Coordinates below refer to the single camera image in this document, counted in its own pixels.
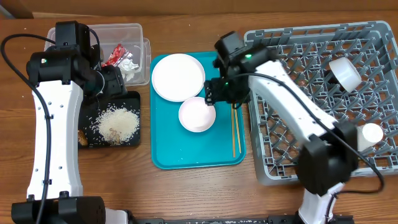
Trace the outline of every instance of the transparent container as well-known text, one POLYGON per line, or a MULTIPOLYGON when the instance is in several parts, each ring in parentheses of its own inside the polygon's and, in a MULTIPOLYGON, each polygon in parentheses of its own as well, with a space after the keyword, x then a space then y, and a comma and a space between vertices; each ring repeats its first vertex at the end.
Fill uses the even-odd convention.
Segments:
MULTIPOLYGON (((149 77, 146 78, 146 70, 148 63, 147 51, 149 51, 150 58, 150 45, 147 42, 146 49, 144 47, 144 38, 142 36, 142 27, 140 24, 101 24, 101 25, 88 25, 93 29, 99 38, 99 44, 104 52, 104 61, 107 61, 114 48, 121 44, 128 49, 132 54, 132 61, 138 64, 138 68, 134 71, 134 78, 125 82, 126 86, 146 85, 149 82, 149 77)), ((51 28, 47 38, 55 40, 55 28, 51 28)), ((93 34, 90 34, 91 45, 96 44, 96 39, 93 34)), ((50 47, 51 43, 46 42, 44 50, 50 47)))

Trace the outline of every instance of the wood grain surface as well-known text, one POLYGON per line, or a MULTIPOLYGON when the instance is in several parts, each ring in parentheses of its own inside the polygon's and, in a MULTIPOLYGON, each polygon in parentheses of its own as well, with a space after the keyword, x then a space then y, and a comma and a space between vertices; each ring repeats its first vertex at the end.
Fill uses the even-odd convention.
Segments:
MULTIPOLYGON (((218 16, 85 17, 85 24, 138 22, 150 40, 152 58, 160 54, 213 50, 219 36, 238 30, 309 26, 384 20, 398 32, 397 11, 227 14, 218 16)), ((46 36, 56 19, 0 21, 0 39, 15 33, 46 36)), ((20 38, 6 51, 18 69, 40 40, 20 38)), ((160 170, 150 158, 149 85, 131 88, 141 94, 139 147, 79 151, 85 195, 100 195, 109 208, 129 209, 136 217, 166 219, 266 217, 293 214, 300 206, 300 185, 266 187, 256 180, 249 139, 249 116, 244 108, 248 153, 237 166, 160 170)), ((23 202, 34 160, 35 113, 29 88, 0 60, 0 223, 12 223, 11 203, 23 202)), ((335 213, 354 215, 356 223, 398 223, 398 176, 386 177, 379 195, 342 195, 335 213)), ((346 189, 374 189, 376 178, 355 178, 346 189)))

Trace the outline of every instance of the chopsticks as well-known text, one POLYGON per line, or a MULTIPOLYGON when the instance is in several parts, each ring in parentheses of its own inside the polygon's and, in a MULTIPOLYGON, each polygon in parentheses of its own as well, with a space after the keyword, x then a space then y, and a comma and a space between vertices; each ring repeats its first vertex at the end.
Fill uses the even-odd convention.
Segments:
POLYGON ((231 123, 232 123, 232 150, 233 150, 233 157, 236 157, 235 153, 235 122, 236 122, 236 132, 238 133, 238 146, 239 146, 239 153, 242 153, 241 149, 241 136, 239 134, 239 123, 238 123, 238 112, 236 109, 233 108, 233 104, 231 104, 231 123))

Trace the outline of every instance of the wire basket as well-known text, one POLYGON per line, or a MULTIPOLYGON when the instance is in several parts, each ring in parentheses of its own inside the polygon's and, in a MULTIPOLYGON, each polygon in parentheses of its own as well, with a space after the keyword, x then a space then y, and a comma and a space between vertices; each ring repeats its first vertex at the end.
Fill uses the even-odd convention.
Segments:
MULTIPOLYGON (((287 73, 308 97, 338 121, 376 123, 382 141, 362 152, 382 174, 398 173, 397 44, 384 21, 325 26, 251 30, 247 45, 266 44, 280 56, 287 73), (328 83, 329 62, 351 60, 362 83, 351 93, 328 83)), ((297 140, 278 115, 256 93, 249 103, 251 141, 257 179, 264 185, 296 182, 300 152, 297 140)), ((363 162, 352 176, 374 175, 363 162)))

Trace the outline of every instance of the metal grid rack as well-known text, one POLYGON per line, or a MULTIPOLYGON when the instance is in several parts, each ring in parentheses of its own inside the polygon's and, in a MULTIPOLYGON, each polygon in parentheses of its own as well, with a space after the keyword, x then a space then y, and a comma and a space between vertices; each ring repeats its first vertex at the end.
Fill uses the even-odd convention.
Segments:
MULTIPOLYGON (((384 138, 363 151, 383 174, 398 173, 397 45, 391 28, 383 21, 327 26, 252 30, 245 34, 248 45, 266 44, 300 89, 338 121, 357 125, 376 123, 384 138), (330 84, 328 63, 340 57, 351 60, 362 76, 352 93, 330 84)), ((297 181, 294 167, 300 146, 277 111, 251 93, 251 140, 256 175, 264 185, 297 181)), ((374 175, 360 162, 353 176, 374 175)))

